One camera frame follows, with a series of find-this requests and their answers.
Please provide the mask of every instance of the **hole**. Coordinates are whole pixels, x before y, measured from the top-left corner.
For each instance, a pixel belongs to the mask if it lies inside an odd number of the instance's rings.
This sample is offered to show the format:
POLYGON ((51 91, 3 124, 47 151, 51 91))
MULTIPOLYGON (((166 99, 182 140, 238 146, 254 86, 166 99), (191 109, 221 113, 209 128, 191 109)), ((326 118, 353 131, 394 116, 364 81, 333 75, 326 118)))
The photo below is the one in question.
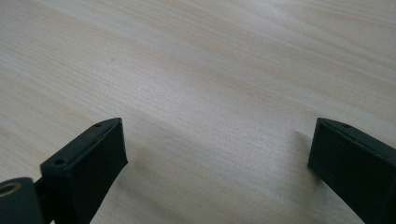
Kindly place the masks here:
POLYGON ((15 191, 17 191, 21 187, 20 183, 10 183, 0 187, 0 197, 7 196, 15 191))
POLYGON ((57 160, 57 161, 55 161, 55 165, 63 165, 65 163, 66 163, 65 160, 57 160))

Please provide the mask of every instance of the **wood grain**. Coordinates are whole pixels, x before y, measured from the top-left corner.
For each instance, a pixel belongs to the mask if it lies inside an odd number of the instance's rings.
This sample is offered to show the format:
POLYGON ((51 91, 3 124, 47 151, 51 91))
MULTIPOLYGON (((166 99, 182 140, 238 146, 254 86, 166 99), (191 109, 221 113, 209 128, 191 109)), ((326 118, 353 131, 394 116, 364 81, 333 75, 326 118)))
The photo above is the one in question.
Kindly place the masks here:
POLYGON ((306 164, 317 117, 396 147, 396 3, 0 1, 1 180, 114 117, 92 223, 361 223, 306 164))

